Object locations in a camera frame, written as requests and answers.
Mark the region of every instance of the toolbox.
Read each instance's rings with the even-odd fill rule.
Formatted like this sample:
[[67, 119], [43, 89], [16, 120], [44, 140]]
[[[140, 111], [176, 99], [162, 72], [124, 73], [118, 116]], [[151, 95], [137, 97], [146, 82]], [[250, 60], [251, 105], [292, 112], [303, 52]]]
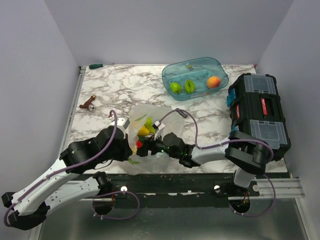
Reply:
[[265, 141], [273, 150], [273, 160], [284, 157], [291, 142], [274, 76], [240, 75], [228, 89], [227, 104], [232, 131], [241, 131]]

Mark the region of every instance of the gray floor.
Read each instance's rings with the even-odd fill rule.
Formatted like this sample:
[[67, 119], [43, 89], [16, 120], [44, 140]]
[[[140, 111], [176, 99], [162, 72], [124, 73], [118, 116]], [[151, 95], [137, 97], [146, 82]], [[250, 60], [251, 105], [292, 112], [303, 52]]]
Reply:
[[[269, 200], [255, 200], [250, 213], [265, 210]], [[228, 208], [142, 209], [131, 220], [93, 217], [89, 201], [54, 212], [42, 226], [41, 240], [307, 240], [294, 199], [279, 199], [258, 218], [235, 215]], [[131, 210], [110, 214], [124, 217]]]

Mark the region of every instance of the brown faucet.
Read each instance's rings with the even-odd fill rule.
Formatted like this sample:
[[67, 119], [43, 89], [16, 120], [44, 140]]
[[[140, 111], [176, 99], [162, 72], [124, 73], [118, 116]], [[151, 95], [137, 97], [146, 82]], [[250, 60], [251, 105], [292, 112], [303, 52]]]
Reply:
[[79, 107], [81, 109], [88, 109], [89, 111], [93, 111], [95, 110], [96, 106], [91, 102], [95, 99], [96, 99], [96, 95], [92, 95], [88, 101], [86, 101], [84, 104], [81, 104]]

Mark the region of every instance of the black wire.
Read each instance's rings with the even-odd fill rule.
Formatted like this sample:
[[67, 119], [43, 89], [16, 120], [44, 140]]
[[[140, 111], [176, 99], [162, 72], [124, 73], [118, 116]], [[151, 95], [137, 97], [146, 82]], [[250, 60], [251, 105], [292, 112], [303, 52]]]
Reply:
[[94, 168], [94, 170], [99, 170], [99, 169], [103, 169], [103, 168], [109, 167], [109, 166], [112, 164], [112, 162], [113, 162], [113, 159], [112, 159], [111, 162], [109, 162], [107, 165], [101, 166], [101, 167], [99, 167], [99, 168]]

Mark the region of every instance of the translucent plastic bag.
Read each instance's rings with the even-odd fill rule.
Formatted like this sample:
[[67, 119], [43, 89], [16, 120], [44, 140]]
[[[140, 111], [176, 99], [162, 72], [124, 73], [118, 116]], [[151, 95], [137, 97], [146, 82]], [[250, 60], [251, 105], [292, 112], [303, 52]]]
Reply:
[[[160, 120], [170, 111], [172, 111], [172, 109], [165, 106], [154, 106], [149, 104], [138, 104], [133, 106], [129, 114], [130, 124], [127, 131], [130, 148], [135, 148], [136, 142], [139, 139], [137, 135], [138, 131], [146, 123], [147, 118], [151, 118], [154, 122]], [[178, 137], [182, 136], [185, 120], [177, 112], [171, 113], [162, 122], [165, 125], [162, 137], [171, 132], [175, 133]], [[132, 155], [129, 161], [121, 162], [119, 163], [119, 166], [130, 175], [142, 173], [156, 174], [165, 172], [170, 161], [171, 158], [166, 153], [160, 152], [156, 155], [144, 157]]]

